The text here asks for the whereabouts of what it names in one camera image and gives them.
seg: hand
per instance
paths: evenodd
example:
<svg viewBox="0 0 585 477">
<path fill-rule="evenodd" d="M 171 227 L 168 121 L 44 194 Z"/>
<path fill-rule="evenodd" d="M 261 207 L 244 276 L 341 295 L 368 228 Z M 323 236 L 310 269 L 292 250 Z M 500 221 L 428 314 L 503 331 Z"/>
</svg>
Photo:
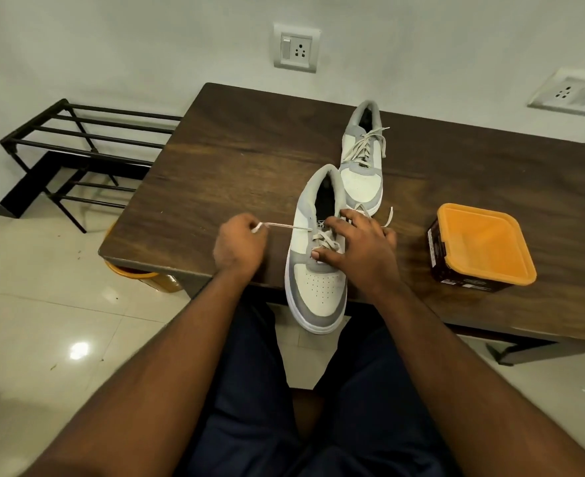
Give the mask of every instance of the hand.
<svg viewBox="0 0 585 477">
<path fill-rule="evenodd" d="M 328 217 L 325 224 L 345 237 L 345 253 L 322 247 L 313 249 L 311 256 L 343 271 L 374 303 L 376 298 L 400 286 L 396 233 L 352 209 L 342 209 L 341 215 L 352 224 L 334 216 Z"/>
<path fill-rule="evenodd" d="M 219 272 L 231 272 L 249 283 L 264 259 L 268 228 L 265 225 L 252 233 L 259 221 L 252 214 L 234 216 L 219 228 L 213 259 Z"/>
</svg>

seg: switch plate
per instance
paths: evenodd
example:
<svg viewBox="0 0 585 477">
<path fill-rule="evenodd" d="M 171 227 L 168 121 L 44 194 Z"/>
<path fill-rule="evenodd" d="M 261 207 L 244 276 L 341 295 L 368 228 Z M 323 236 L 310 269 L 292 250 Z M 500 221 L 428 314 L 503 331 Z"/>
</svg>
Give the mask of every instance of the switch plate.
<svg viewBox="0 0 585 477">
<path fill-rule="evenodd" d="M 317 71 L 321 30 L 273 24 L 271 50 L 277 68 L 303 72 Z"/>
<path fill-rule="evenodd" d="M 585 116 L 585 70 L 558 70 L 535 92 L 527 106 Z"/>
</svg>

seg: gray and white sneaker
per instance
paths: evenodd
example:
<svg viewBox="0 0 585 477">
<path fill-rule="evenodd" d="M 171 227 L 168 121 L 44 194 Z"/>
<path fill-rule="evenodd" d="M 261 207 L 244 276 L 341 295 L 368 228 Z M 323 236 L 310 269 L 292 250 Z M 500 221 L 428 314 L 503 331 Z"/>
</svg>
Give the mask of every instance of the gray and white sneaker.
<svg viewBox="0 0 585 477">
<path fill-rule="evenodd" d="M 373 216 L 383 199 L 381 160 L 385 157 L 386 128 L 376 102 L 366 100 L 352 114 L 342 139 L 341 173 L 346 204 L 354 209 L 361 204 Z"/>
<path fill-rule="evenodd" d="M 329 216 L 340 216 L 345 191 L 338 169 L 324 165 L 310 178 L 299 196 L 291 244 L 286 258 L 284 286 L 291 313 L 311 333 L 334 331 L 344 318 L 345 274 L 310 256 L 313 248 L 343 253 L 345 240 L 324 227 Z"/>
</svg>

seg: white rubber sole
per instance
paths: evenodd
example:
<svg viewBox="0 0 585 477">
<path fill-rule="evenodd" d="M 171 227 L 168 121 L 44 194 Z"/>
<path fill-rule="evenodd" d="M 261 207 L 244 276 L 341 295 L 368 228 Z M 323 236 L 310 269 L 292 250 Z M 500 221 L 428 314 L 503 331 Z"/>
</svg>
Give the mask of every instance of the white rubber sole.
<svg viewBox="0 0 585 477">
<path fill-rule="evenodd" d="M 336 321 L 332 323 L 330 326 L 326 326 L 325 328 L 321 326 L 315 326 L 304 320 L 303 316 L 301 316 L 301 312 L 294 304 L 293 293 L 291 291 L 291 284 L 290 281 L 288 281 L 290 256 L 291 252 L 290 249 L 288 249 L 288 256 L 286 256 L 286 272 L 284 273 L 284 288 L 286 289 L 286 299 L 288 300 L 288 307 L 291 309 L 292 316 L 297 320 L 299 326 L 304 328 L 306 331 L 314 333 L 315 335 L 327 335 L 328 333 L 332 333 L 335 329 L 339 328 L 341 321 L 344 320 L 345 306 L 344 311 L 342 311 L 342 313 L 339 315 Z M 348 298 L 347 286 L 345 287 L 345 297 L 346 299 Z"/>
<path fill-rule="evenodd" d="M 368 214 L 370 215 L 370 217 L 374 216 L 376 214 L 376 211 L 378 211 L 378 209 L 381 207 L 381 202 L 383 202 L 383 189 L 381 189 L 381 197 L 378 200 L 378 203 L 376 204 L 376 206 L 374 206 L 372 209 L 370 209 L 368 211 Z M 347 204 L 345 205 L 345 207 L 347 207 L 348 209 L 354 209 L 353 207 L 348 206 Z"/>
</svg>

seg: orange lid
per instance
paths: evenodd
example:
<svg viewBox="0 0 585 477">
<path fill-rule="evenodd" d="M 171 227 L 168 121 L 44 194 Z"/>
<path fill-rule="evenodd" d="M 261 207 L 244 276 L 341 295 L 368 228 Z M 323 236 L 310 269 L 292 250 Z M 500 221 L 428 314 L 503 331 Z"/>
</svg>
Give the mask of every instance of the orange lid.
<svg viewBox="0 0 585 477">
<path fill-rule="evenodd" d="M 448 203 L 438 208 L 438 224 L 452 270 L 520 286 L 535 281 L 522 230 L 509 214 Z"/>
</svg>

